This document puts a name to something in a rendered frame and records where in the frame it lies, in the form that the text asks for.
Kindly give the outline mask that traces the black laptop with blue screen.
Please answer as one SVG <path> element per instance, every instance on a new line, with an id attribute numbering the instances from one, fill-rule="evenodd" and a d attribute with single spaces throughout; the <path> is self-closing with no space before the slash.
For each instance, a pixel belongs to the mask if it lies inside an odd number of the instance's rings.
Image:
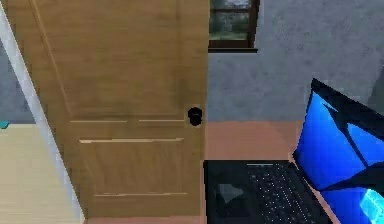
<path id="1" fill-rule="evenodd" d="M 207 160 L 207 224 L 384 224 L 384 116 L 313 80 L 290 160 Z"/>

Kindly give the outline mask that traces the brown wooden room door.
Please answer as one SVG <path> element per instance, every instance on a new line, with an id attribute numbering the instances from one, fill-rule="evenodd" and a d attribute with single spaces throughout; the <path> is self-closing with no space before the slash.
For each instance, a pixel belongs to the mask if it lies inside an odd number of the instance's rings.
<path id="1" fill-rule="evenodd" d="M 84 215 L 198 215 L 209 0 L 0 6 L 4 44 L 32 81 Z"/>

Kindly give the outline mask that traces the dark framed window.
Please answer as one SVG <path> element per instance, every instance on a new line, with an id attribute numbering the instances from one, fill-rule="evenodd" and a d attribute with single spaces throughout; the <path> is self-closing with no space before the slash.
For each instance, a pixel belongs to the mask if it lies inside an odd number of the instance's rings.
<path id="1" fill-rule="evenodd" d="M 260 0 L 210 0 L 209 53 L 256 53 Z"/>

